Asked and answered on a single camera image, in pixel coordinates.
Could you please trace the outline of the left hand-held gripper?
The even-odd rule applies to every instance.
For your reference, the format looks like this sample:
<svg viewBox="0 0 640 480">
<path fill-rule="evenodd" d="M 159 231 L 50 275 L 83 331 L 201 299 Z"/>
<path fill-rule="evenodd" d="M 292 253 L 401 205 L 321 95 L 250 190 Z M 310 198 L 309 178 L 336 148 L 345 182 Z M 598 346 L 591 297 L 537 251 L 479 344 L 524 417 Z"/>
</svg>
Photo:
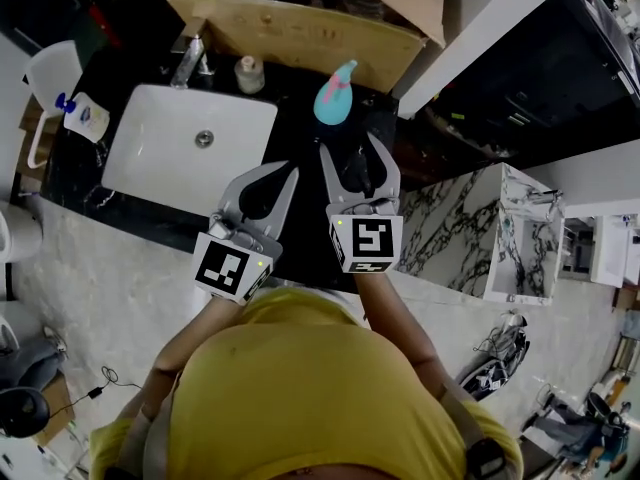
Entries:
<svg viewBox="0 0 640 480">
<path fill-rule="evenodd" d="M 191 275 L 205 292 L 246 305 L 272 274 L 283 248 L 283 231 L 299 181 L 299 169 L 272 162 L 233 179 L 200 233 Z"/>
</svg>

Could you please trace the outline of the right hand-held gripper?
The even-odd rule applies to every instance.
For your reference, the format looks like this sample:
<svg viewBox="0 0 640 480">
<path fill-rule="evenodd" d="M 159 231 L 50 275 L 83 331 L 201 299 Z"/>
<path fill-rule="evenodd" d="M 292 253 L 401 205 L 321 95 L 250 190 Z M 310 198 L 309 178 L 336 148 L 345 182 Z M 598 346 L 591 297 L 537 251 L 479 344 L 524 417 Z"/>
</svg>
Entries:
<svg viewBox="0 0 640 480">
<path fill-rule="evenodd" d="M 320 144 L 319 155 L 329 204 L 329 236 L 344 273 L 384 273 L 399 262 L 404 220 L 398 214 L 401 175 L 392 154 L 367 133 L 366 196 L 356 198 L 339 179 L 331 154 Z"/>
</svg>

